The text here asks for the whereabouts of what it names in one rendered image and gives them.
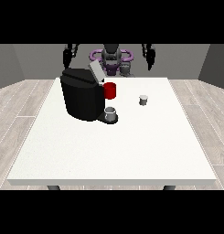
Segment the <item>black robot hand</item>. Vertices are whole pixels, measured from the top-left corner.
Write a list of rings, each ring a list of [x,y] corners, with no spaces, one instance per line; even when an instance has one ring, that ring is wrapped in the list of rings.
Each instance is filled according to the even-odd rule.
[[[142,44],[143,57],[147,62],[147,68],[151,69],[155,64],[155,46],[153,44]]]
[[[63,65],[67,69],[73,58],[77,56],[79,44],[67,44],[63,50]]]

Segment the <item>black coffee machine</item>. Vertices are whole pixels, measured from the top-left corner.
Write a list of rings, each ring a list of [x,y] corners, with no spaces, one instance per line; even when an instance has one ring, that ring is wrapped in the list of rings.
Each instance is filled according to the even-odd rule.
[[[99,84],[89,69],[67,68],[62,71],[60,84],[69,115],[87,122],[101,121],[107,124],[118,122],[118,115],[112,122],[105,119],[103,84]]]

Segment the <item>red pod holder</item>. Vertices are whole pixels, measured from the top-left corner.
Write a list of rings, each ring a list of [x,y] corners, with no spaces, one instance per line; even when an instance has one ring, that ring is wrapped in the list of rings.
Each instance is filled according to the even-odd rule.
[[[103,84],[104,98],[112,100],[116,97],[116,84],[113,82],[105,82]]]

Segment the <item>pale grey machine lid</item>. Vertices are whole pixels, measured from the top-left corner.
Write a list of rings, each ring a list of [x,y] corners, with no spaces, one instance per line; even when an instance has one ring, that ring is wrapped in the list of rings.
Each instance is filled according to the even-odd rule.
[[[98,83],[103,83],[105,74],[101,68],[101,65],[98,60],[94,60],[88,65],[90,71],[92,72],[94,78]]]

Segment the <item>small grey cup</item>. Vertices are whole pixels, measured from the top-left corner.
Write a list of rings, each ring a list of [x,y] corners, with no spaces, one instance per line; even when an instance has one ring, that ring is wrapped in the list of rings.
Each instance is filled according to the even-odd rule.
[[[105,119],[108,122],[112,122],[116,118],[116,110],[113,107],[106,107],[104,109]]]

